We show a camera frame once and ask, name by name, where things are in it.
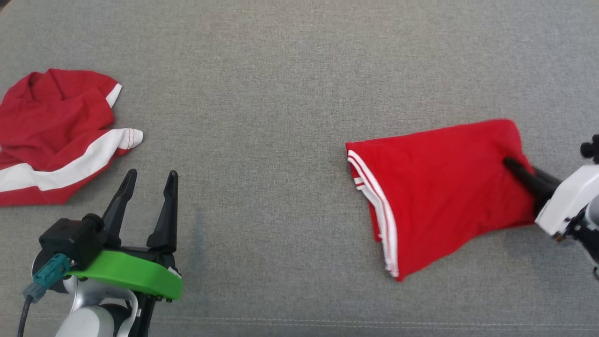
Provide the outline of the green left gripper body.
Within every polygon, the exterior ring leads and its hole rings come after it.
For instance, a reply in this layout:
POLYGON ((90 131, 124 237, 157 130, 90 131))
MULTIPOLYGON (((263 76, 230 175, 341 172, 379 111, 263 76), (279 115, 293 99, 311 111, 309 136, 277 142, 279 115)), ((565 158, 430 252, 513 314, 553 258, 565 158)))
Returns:
POLYGON ((71 269, 68 275, 164 299, 180 300, 183 292, 182 278, 173 271, 119 251, 102 251, 87 269, 71 269))

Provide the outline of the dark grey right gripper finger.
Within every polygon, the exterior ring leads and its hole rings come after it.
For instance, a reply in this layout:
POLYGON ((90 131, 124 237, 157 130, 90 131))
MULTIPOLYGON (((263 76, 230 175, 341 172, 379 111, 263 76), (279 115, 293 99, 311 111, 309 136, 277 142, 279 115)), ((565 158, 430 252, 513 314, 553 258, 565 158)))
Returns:
POLYGON ((515 158, 505 158, 503 159, 503 164, 533 197, 533 213, 535 216, 539 215, 546 203, 552 198, 558 186, 538 184, 535 179, 534 170, 528 170, 524 164, 515 158))
POLYGON ((534 175, 536 177, 535 179, 538 182, 538 184, 543 184, 547 186, 559 186, 562 183, 560 179, 554 177, 553 175, 549 174, 544 170, 541 170, 537 166, 533 166, 533 170, 534 175))

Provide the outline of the grey fabric sofa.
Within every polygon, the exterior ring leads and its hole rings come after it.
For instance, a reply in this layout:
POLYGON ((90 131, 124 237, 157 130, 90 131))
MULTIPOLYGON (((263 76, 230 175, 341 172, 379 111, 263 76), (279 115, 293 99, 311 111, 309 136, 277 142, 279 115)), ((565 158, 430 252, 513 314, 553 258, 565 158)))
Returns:
POLYGON ((119 81, 114 126, 144 140, 65 205, 0 208, 0 337, 39 235, 103 213, 129 169, 135 247, 179 177, 183 296, 151 337, 599 337, 591 263, 536 226, 396 282, 345 147, 509 118, 566 178, 599 133, 599 0, 11 0, 0 99, 49 68, 119 81))

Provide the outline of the red Bulls jersey shirt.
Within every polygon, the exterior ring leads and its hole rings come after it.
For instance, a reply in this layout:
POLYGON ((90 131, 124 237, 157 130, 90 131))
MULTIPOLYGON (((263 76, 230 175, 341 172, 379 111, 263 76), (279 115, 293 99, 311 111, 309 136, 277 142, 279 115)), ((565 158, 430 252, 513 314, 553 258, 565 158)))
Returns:
POLYGON ((509 119, 348 142, 346 153, 396 281, 479 235, 533 223, 533 197, 504 165, 533 170, 509 119))

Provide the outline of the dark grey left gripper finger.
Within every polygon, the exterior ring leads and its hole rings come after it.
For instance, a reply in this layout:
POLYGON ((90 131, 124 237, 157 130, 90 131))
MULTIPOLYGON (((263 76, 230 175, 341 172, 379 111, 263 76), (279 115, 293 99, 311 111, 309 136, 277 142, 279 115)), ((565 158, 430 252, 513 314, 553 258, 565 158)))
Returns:
POLYGON ((178 173, 170 171, 163 189, 163 205, 154 231, 147 239, 151 251, 177 251, 178 231, 178 173))
POLYGON ((137 171, 135 169, 129 170, 102 216, 104 223, 103 245, 107 248, 118 248, 122 243, 120 230, 128 201, 133 196, 136 180, 137 171))

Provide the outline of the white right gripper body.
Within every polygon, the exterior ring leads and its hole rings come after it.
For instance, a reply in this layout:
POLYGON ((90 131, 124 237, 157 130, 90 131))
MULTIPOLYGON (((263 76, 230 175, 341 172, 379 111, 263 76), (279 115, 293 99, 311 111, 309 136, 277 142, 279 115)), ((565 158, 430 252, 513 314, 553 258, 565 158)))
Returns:
POLYGON ((581 166, 556 188, 535 223, 547 234, 563 234, 569 222, 599 195, 599 165, 581 166))

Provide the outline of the red shorts with white stripe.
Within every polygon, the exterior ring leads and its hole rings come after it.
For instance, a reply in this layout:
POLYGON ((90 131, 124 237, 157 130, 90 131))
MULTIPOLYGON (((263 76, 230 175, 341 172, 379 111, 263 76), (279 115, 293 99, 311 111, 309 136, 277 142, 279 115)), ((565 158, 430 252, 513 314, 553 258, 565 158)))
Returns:
POLYGON ((112 128, 121 90, 108 75, 58 69, 9 88, 0 102, 0 207, 64 204, 140 145, 141 130, 112 128))

